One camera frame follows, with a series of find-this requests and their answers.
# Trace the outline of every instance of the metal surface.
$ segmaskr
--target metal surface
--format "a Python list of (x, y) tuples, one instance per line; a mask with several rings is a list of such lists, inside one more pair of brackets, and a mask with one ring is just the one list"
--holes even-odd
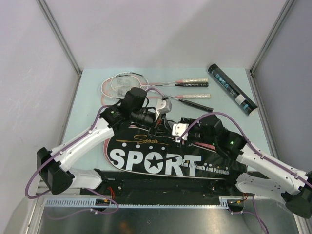
[(293, 215), (300, 234), (312, 233), (311, 223), (308, 219)]
[(287, 0), (286, 1), (283, 9), (281, 10), (279, 16), (277, 17), (277, 20), (275, 21), (275, 23), (273, 25), (273, 28), (271, 29), (267, 39), (265, 40), (257, 58), (255, 59), (253, 65), (250, 69), (251, 74), (254, 74), (254, 72), (256, 71), (259, 63), (263, 59), (266, 51), (268, 50), (269, 46), (273, 42), (273, 40), (274, 40), (275, 36), (277, 35), (279, 29), (283, 25), (283, 22), (285, 21), (286, 17), (289, 15), (289, 12), (291, 11), (291, 9), (293, 8), (293, 6), (296, 2), (297, 2), (297, 0)]
[(263, 130), (264, 130), (264, 134), (265, 134), (265, 137), (267, 139), (267, 143), (268, 143), (268, 146), (269, 146), (269, 149), (270, 149), (270, 153), (271, 153), (272, 156), (274, 156), (277, 159), (279, 159), (279, 153), (278, 153), (278, 150), (277, 150), (277, 147), (276, 147), (276, 143), (275, 143), (274, 138), (273, 138), (273, 134), (272, 134), (272, 131), (271, 131), (271, 128), (270, 128), (270, 124), (268, 122), (268, 117), (267, 117), (266, 110), (264, 108), (264, 105), (263, 105), (263, 102), (262, 102), (259, 90), (257, 88), (257, 84), (256, 84), (253, 76), (251, 75), (251, 73), (248, 72), (248, 71), (246, 71), (246, 72), (247, 72), (247, 75), (248, 75), (248, 80), (249, 80), (250, 87), (251, 87), (252, 92), (253, 92), (253, 96), (254, 96), (255, 102), (256, 102), (256, 104), (259, 107), (259, 111), (258, 112), (259, 112), (259, 116), (260, 116), (260, 120), (261, 120), (261, 123), (262, 123)]
[[(272, 234), (299, 234), (291, 213), (277, 203), (257, 200), (261, 219)], [(81, 208), (46, 207), (52, 217), (69, 215)], [(253, 212), (251, 200), (245, 209)], [(258, 221), (249, 214), (231, 215), (222, 209), (120, 209), (111, 215), (82, 212), (53, 221), (43, 215), (39, 234), (261, 234)]]
[(79, 68), (77, 61), (72, 53), (72, 51), (70, 50), (62, 32), (59, 29), (59, 26), (55, 20), (55, 18), (52, 15), (51, 10), (49, 9), (49, 6), (47, 5), (45, 0), (36, 0), (36, 2), (38, 3), (40, 9), (42, 10), (42, 13), (44, 14), (45, 18), (47, 19), (49, 25), (51, 26), (51, 29), (54, 33), (54, 35), (56, 36), (59, 44), (61, 45), (63, 51), (65, 52), (67, 58), (69, 59), (71, 65), (73, 66), (74, 70), (76, 71), (76, 73), (78, 74), (78, 76), (81, 75), (82, 71)]
[(71, 111), (73, 109), (73, 104), (74, 104), (75, 97), (76, 97), (76, 94), (77, 94), (77, 91), (78, 91), (78, 87), (79, 87), (79, 84), (80, 84), (80, 78), (81, 78), (81, 75), (79, 75), (79, 77), (77, 79), (77, 82), (76, 82), (76, 85), (75, 85), (75, 90), (74, 90), (74, 93), (73, 93), (72, 98), (70, 100), (70, 106), (69, 106), (69, 108), (67, 110), (67, 114), (66, 114), (66, 121), (65, 121), (65, 124), (64, 124), (63, 129), (62, 129), (62, 133), (61, 133), (59, 141), (58, 141), (59, 144), (62, 144), (63, 141), (64, 141), (64, 136), (65, 136), (66, 128), (67, 128), (68, 121), (69, 121), (69, 116), (70, 116), (70, 113), (71, 113)]
[[(97, 207), (106, 208), (107, 205), (96, 205), (98, 198), (71, 198), (71, 197), (51, 197), (48, 198), (45, 207)], [(219, 205), (132, 205), (132, 204), (119, 204), (119, 208), (141, 208), (141, 209), (227, 209), (228, 203), (224, 198), (219, 199)]]
[(38, 203), (38, 199), (37, 200), (34, 200), (33, 201), (33, 205), (31, 207), (31, 211), (27, 217), (27, 221), (26, 221), (26, 225), (23, 227), (22, 231), (21, 231), (21, 234), (26, 234), (26, 233), (29, 233), (29, 227), (31, 226), (32, 223), (34, 223), (34, 214), (35, 214), (35, 210), (36, 210), (36, 207), (37, 207), (37, 203)]
[(27, 234), (37, 234), (39, 226), (42, 220), (42, 214), (45, 209), (44, 207), (45, 198), (41, 197), (37, 200), (36, 206), (32, 213), (31, 223), (28, 225)]

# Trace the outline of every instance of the black base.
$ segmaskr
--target black base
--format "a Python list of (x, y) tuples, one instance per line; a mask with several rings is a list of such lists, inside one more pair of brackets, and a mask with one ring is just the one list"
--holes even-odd
[[(218, 205), (219, 196), (242, 196), (225, 180), (191, 179), (129, 172), (102, 172), (103, 183), (97, 192), (109, 196), (112, 187), (115, 201), (140, 205)], [(80, 195), (94, 195), (86, 189)]]

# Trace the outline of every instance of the black tube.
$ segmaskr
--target black tube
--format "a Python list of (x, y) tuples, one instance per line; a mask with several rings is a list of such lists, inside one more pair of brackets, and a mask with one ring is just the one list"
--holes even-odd
[(192, 101), (188, 101), (188, 100), (184, 100), (184, 99), (179, 99), (178, 101), (184, 103), (185, 105), (192, 106), (192, 107), (199, 109), (199, 110), (202, 110), (202, 111), (207, 111), (207, 112), (214, 111), (214, 109), (211, 107), (203, 106), (203, 105), (200, 105), (200, 104), (192, 102)]
[(216, 64), (211, 65), (207, 72), (228, 91), (245, 113), (251, 115), (257, 111), (258, 106)]
[(208, 82), (203, 82), (203, 83), (178, 83), (178, 84), (175, 84), (175, 86), (182, 86), (182, 87), (208, 87), (209, 83)]

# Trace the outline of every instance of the cable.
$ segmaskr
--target cable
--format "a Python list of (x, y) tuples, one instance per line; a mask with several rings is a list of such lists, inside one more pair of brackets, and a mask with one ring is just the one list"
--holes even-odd
[[(248, 214), (248, 215), (253, 215), (254, 217), (257, 218), (257, 216), (256, 216), (254, 213), (249, 212), (249, 211), (243, 211), (243, 210), (242, 210), (242, 211), (239, 211), (239, 212), (233, 212), (233, 211), (231, 210), (230, 207), (229, 207), (228, 211), (231, 212), (232, 215)], [(264, 233), (265, 233), (265, 234), (269, 234), (269, 229), (268, 229), (267, 225), (265, 225), (265, 223), (263, 222), (263, 220), (262, 220), (261, 218), (259, 218), (258, 221), (259, 221), (260, 227), (261, 227), (261, 229), (264, 231)]]
[(87, 209), (82, 209), (82, 210), (73, 212), (73, 213), (71, 213), (71, 214), (69, 214), (69, 215), (66, 215), (66, 216), (64, 216), (64, 217), (55, 218), (55, 217), (51, 217), (48, 213), (46, 213), (46, 216), (47, 216), (49, 219), (51, 219), (51, 220), (63, 220), (63, 219), (70, 218), (70, 217), (72, 217), (72, 216), (74, 216), (74, 215), (76, 215), (76, 214), (79, 214), (79, 213), (81, 213), (81, 212), (84, 212), (84, 211), (91, 211), (91, 212), (94, 212), (96, 215), (97, 215), (98, 213), (103, 214), (103, 215), (108, 215), (108, 214), (113, 214), (113, 213), (115, 213), (115, 212), (117, 212), (117, 211), (119, 210), (119, 205), (118, 205), (118, 203), (115, 202), (112, 198), (103, 196), (102, 194), (99, 194), (98, 192), (96, 192), (96, 191), (94, 191), (94, 190), (92, 190), (92, 189), (88, 189), (88, 188), (86, 188), (86, 189), (89, 190), (90, 192), (94, 193), (95, 195), (98, 195), (98, 196), (100, 196), (100, 197), (102, 197), (102, 198), (105, 198), (105, 199), (109, 200), (110, 202), (114, 203), (114, 204), (116, 205), (117, 208), (116, 208), (115, 210), (113, 210), (113, 211), (110, 211), (110, 212), (98, 211), (98, 210), (93, 209), (93, 208), (87, 208)]
[(259, 224), (260, 224), (262, 230), (265, 232), (265, 231), (266, 231), (266, 228), (265, 228), (265, 226), (262, 225), (262, 223), (261, 223), (261, 219), (260, 219), (260, 217), (259, 217), (259, 215), (258, 215), (258, 211), (257, 211), (257, 208), (256, 208), (256, 206), (255, 206), (254, 196), (255, 196), (255, 194), (253, 195), (253, 209), (254, 209), (254, 214), (255, 214), (256, 218), (258, 219), (258, 222), (259, 222)]
[(108, 189), (111, 191), (111, 197), (112, 197), (112, 199), (114, 199), (114, 198), (115, 198), (115, 193), (114, 193), (113, 188), (112, 188), (112, 187), (108, 187)]
[(241, 200), (229, 201), (228, 203), (230, 203), (230, 204), (242, 203), (242, 202), (244, 202), (244, 201), (247, 200), (248, 194), (247, 194), (247, 193), (243, 193), (243, 196), (244, 196), (244, 197), (243, 197)]
[(244, 194), (246, 194), (245, 196), (246, 196), (246, 198), (244, 198), (244, 200), (243, 201), (246, 201), (247, 200), (247, 198), (248, 198), (248, 194), (247, 193), (244, 193)]
[(249, 145), (249, 147), (258, 155), (261, 157), (261, 159), (265, 159), (268, 162), (274, 164), (275, 166), (279, 167), (280, 169), (284, 170), (285, 172), (291, 174), (292, 176), (294, 176), (295, 178), (299, 179), (301, 182), (305, 183), (307, 186), (309, 186), (312, 189), (312, 184), (310, 184), (308, 181), (306, 181), (304, 178), (302, 178), (301, 176), (299, 176), (297, 173), (289, 170), (288, 168), (284, 167), (283, 165), (279, 164), (278, 162), (275, 162), (274, 160), (262, 155), (249, 141), (249, 139), (247, 138), (246, 134), (243, 132), (243, 130), (241, 129), (241, 127), (238, 125), (238, 123), (229, 115), (222, 113), (222, 112), (213, 112), (213, 113), (207, 113), (202, 115), (201, 117), (199, 117), (198, 119), (196, 119), (193, 123), (191, 123), (189, 125), (189, 127), (183, 132), (183, 134), (178, 138), (178, 140), (181, 140), (182, 137), (199, 121), (201, 121), (203, 118), (208, 117), (208, 116), (212, 116), (212, 115), (221, 115), (221, 116), (225, 116), (226, 118), (228, 118), (240, 131), (240, 133), (243, 135), (244, 139), (246, 140), (247, 144)]
[(146, 97), (146, 106), (145, 106), (145, 108), (148, 106), (148, 104), (150, 104), (150, 100), (148, 99), (148, 97)]
[(159, 89), (154, 88), (154, 87), (150, 87), (147, 90), (145, 90), (146, 92), (149, 92), (151, 90), (155, 90), (157, 93), (159, 93), (161, 95), (162, 98), (166, 98), (166, 95), (164, 95)]
[(78, 137), (76, 140), (74, 140), (73, 142), (69, 143), (68, 145), (64, 146), (64, 148), (62, 148), (61, 150), (59, 150), (58, 152), (56, 152), (53, 156), (51, 156), (48, 160), (46, 160), (35, 172), (34, 174), (30, 177), (29, 181), (27, 182), (27, 185), (25, 187), (25, 196), (28, 197), (29, 199), (36, 199), (38, 197), (41, 197), (45, 194), (47, 194), (49, 192), (49, 190), (41, 193), (41, 194), (38, 194), (38, 195), (35, 195), (35, 196), (30, 196), (29, 195), (29, 187), (31, 185), (31, 183), (34, 181), (35, 177), (37, 176), (37, 174), (39, 174), (39, 172), (41, 172), (41, 170), (49, 163), (51, 162), (54, 158), (56, 158), (57, 156), (60, 155), (60, 152), (64, 152), (65, 150), (67, 150), (68, 148), (70, 148), (71, 146), (73, 146), (74, 144), (76, 144), (77, 142), (79, 142), (80, 140), (82, 140), (85, 136), (87, 136), (89, 134), (89, 131), (90, 130), (93, 130), (97, 121), (98, 121), (98, 118), (99, 118), (99, 115), (101, 114), (102, 110), (104, 108), (107, 108), (109, 107), (110, 105), (106, 105), (106, 106), (102, 106), (98, 112), (97, 112), (97, 117), (96, 119), (94, 120), (93, 124), (91, 125), (90, 129), (88, 131), (86, 131), (84, 134), (82, 134), (80, 137)]

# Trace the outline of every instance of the white label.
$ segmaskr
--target white label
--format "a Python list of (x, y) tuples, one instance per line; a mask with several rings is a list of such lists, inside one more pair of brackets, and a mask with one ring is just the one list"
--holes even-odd
[(244, 101), (244, 100), (246, 100), (245, 98), (244, 98), (244, 96), (243, 95), (238, 95), (237, 96), (237, 98), (235, 98), (235, 101), (240, 105), (240, 104), (242, 104), (242, 102)]

